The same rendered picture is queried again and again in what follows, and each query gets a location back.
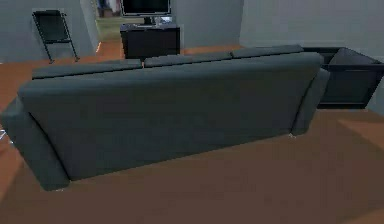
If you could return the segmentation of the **dark grey sofa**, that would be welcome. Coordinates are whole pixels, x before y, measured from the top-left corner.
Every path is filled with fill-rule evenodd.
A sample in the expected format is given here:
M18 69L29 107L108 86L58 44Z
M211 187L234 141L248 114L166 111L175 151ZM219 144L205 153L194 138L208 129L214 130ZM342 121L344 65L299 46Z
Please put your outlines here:
M316 52L34 78L0 124L46 191L161 161L307 132L330 74Z

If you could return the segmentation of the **black television cabinet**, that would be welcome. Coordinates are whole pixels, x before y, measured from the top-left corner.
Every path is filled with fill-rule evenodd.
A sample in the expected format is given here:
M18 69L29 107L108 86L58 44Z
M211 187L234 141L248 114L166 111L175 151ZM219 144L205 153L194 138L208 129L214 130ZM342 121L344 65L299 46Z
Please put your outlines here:
M180 28L175 24L160 26L122 24L120 35L125 59L177 55L180 53Z

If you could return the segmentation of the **black television set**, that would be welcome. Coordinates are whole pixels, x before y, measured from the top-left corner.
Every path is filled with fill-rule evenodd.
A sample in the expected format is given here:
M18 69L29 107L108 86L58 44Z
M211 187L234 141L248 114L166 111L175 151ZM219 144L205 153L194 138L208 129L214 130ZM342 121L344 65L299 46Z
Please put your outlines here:
M140 17L145 25L153 25L154 18L171 14L170 0L121 0L122 17Z

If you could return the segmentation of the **black folding chair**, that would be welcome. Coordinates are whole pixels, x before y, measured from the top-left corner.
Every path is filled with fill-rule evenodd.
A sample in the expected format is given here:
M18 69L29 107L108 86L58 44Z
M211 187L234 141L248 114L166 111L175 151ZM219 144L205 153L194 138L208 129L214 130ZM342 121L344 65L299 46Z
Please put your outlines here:
M75 50L69 28L65 20L66 16L66 13L59 10L42 10L34 11L32 13L33 21L43 43L44 50L48 56L50 64L54 63L54 59L52 58L48 48L48 46L52 44L68 43L72 48L74 61L78 62L80 59Z

